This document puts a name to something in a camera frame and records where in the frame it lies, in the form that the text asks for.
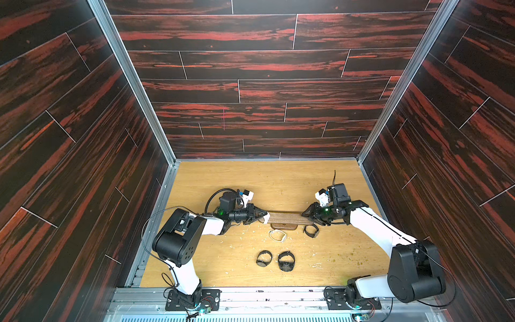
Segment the dark wooden watch stand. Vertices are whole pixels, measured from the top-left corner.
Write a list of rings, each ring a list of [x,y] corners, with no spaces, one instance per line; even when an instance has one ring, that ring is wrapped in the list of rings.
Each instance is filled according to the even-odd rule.
[[[293,212],[269,212],[268,223],[273,229],[295,230],[299,225],[311,225],[312,221],[308,217],[303,217],[301,213]]]

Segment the black watch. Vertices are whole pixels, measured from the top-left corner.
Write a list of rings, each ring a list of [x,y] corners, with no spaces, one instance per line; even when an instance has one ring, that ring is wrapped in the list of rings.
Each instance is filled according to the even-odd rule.
[[[295,255],[291,251],[284,251],[278,255],[278,267],[283,272],[291,272],[296,264]]]
[[[320,229],[316,224],[309,224],[304,226],[303,232],[310,238],[316,238],[319,235]]]
[[[273,260],[273,254],[269,250],[261,251],[256,258],[256,264],[259,267],[267,267]]]

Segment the white watch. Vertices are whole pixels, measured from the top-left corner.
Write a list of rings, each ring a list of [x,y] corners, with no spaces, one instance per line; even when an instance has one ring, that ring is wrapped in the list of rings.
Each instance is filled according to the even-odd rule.
[[[259,222],[261,222],[262,224],[268,224],[269,220],[270,220],[270,214],[267,213],[264,216],[260,217]]]
[[[269,231],[269,238],[275,242],[283,243],[287,239],[287,234],[280,229]]]

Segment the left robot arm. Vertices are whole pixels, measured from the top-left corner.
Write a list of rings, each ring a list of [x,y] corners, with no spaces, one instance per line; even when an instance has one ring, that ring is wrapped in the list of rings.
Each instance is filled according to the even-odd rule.
[[[167,310],[192,311],[202,303],[202,282],[193,256],[202,236],[222,236],[233,225],[250,225],[270,219],[268,211],[252,203],[253,192],[220,189],[207,201],[204,213],[177,207],[152,242],[158,259],[169,267],[174,285],[168,294]]]

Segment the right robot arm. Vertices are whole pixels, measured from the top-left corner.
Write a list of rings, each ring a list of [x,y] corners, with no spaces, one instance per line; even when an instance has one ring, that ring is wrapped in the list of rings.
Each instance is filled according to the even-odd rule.
[[[351,225],[366,234],[389,258],[386,274],[348,280],[345,301],[349,307],[361,309],[376,298],[411,303],[446,291],[444,268],[432,242],[400,231],[365,202],[352,200],[343,184],[321,189],[315,198],[316,202],[308,206],[303,217],[316,225]]]

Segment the black watch by stand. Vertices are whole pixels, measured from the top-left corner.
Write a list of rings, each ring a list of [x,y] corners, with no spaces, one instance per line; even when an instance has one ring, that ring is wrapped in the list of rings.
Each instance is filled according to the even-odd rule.
[[[309,224],[304,226],[303,232],[310,238],[316,238],[319,235],[320,229],[316,224]]]

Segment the white watch under stand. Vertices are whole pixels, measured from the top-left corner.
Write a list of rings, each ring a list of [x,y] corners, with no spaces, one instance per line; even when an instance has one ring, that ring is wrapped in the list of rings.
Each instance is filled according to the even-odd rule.
[[[269,238],[275,242],[283,243],[287,239],[287,234],[280,229],[269,231]]]

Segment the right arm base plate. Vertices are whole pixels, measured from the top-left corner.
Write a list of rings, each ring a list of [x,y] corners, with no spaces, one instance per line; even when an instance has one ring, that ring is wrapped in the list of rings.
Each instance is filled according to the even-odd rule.
[[[381,303],[375,298],[363,298],[354,287],[325,287],[323,296],[329,310],[380,310]]]

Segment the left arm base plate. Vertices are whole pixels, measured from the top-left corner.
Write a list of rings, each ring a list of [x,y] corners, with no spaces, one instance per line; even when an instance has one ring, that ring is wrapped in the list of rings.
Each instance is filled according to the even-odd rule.
[[[165,310],[210,313],[219,310],[220,300],[221,290],[216,288],[202,288],[192,295],[170,289],[166,297]]]

